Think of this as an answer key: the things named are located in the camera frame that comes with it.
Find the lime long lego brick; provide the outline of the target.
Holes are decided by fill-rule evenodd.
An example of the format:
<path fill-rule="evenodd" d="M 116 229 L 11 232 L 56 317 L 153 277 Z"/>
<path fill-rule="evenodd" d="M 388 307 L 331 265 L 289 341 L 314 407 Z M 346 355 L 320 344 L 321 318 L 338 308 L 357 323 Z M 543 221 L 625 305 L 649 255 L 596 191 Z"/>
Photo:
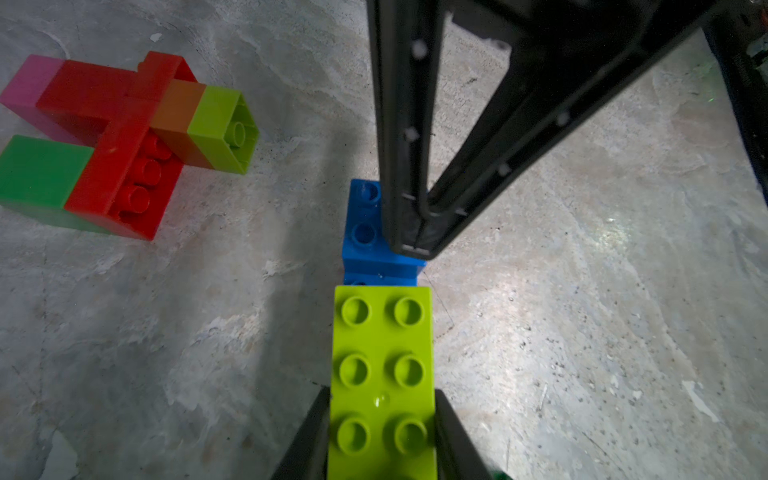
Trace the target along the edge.
<path fill-rule="evenodd" d="M 330 479 L 435 479 L 432 294 L 335 290 Z"/>

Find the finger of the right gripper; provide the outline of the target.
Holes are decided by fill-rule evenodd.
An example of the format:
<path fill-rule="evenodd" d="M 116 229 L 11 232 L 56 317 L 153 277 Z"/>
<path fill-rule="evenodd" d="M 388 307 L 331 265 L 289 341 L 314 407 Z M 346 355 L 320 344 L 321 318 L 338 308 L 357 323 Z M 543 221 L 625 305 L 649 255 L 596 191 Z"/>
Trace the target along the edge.
<path fill-rule="evenodd" d="M 447 3 L 368 1 L 366 7 L 384 236 L 398 254 L 434 258 L 427 179 Z"/>
<path fill-rule="evenodd" d="M 509 47 L 507 71 L 423 207 L 436 258 L 530 165 L 719 12 L 717 1 L 456 1 L 452 20 Z"/>

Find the lime small lego brick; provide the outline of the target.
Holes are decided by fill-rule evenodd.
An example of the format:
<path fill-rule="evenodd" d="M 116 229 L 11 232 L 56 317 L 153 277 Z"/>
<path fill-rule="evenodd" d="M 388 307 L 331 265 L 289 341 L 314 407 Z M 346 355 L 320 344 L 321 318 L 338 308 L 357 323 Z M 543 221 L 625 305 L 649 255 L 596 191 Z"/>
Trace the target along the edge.
<path fill-rule="evenodd" d="M 259 130 L 238 90 L 205 87 L 187 133 L 212 168 L 245 175 Z"/>

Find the orange lego brick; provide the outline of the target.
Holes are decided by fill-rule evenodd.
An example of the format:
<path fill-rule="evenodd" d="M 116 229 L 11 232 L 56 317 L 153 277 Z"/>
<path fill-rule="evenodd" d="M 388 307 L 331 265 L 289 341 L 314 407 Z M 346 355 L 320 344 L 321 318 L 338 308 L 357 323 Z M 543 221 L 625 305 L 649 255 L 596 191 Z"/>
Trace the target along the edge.
<path fill-rule="evenodd" d="M 157 107 L 151 128 L 184 164 L 212 169 L 187 132 L 205 88 L 200 83 L 172 80 Z"/>

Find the pink lego brick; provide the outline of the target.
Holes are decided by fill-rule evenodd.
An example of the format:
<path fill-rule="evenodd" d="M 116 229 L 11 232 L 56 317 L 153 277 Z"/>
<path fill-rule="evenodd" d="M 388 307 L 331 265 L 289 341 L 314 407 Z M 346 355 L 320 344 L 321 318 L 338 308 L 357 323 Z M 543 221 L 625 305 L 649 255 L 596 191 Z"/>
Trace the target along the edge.
<path fill-rule="evenodd" d="M 50 139 L 82 145 L 82 142 L 39 111 L 37 101 L 61 69 L 64 61 L 29 55 L 1 93 L 1 104 Z"/>

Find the blue lego brick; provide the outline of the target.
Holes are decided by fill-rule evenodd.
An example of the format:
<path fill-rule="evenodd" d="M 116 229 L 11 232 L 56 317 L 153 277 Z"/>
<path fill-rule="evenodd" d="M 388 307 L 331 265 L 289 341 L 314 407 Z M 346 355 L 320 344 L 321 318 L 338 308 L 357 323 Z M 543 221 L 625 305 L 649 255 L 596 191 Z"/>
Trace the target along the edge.
<path fill-rule="evenodd" d="M 396 254 L 384 237 L 378 181 L 352 179 L 342 248 L 344 285 L 418 285 L 427 262 Z"/>

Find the long red lego brick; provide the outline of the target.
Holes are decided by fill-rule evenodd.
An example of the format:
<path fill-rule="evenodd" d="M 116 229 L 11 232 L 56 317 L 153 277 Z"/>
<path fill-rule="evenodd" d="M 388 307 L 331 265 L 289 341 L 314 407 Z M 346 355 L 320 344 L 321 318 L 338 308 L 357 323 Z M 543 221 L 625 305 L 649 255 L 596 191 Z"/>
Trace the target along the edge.
<path fill-rule="evenodd" d="M 183 163 L 151 122 L 172 81 L 194 78 L 182 57 L 155 51 L 136 71 L 62 64 L 36 107 L 93 150 L 66 211 L 113 234 L 154 239 Z"/>

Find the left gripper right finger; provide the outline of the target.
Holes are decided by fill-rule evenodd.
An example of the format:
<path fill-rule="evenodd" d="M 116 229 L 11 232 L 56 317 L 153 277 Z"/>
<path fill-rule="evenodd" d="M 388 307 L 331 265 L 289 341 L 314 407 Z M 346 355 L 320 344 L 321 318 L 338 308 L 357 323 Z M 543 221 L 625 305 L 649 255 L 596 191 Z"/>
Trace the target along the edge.
<path fill-rule="evenodd" d="M 447 396 L 440 389 L 435 390 L 435 444 L 439 479 L 492 479 Z"/>

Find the dark green lego brick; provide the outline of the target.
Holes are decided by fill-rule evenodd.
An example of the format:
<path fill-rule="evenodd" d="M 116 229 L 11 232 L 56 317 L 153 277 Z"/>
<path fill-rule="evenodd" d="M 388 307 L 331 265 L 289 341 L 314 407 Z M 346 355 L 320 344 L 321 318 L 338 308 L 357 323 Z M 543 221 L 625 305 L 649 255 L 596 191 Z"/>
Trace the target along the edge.
<path fill-rule="evenodd" d="M 1 205 L 41 223 L 106 234 L 65 209 L 94 149 L 13 136 L 1 153 Z"/>

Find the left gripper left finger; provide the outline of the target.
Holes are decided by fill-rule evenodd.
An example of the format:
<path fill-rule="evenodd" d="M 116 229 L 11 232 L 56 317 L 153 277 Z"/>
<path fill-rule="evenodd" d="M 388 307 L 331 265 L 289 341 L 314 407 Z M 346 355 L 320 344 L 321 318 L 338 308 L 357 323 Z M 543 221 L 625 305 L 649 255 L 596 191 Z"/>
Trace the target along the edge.
<path fill-rule="evenodd" d="M 272 480 L 327 478 L 330 398 L 330 388 L 322 387 L 288 450 L 272 474 Z"/>

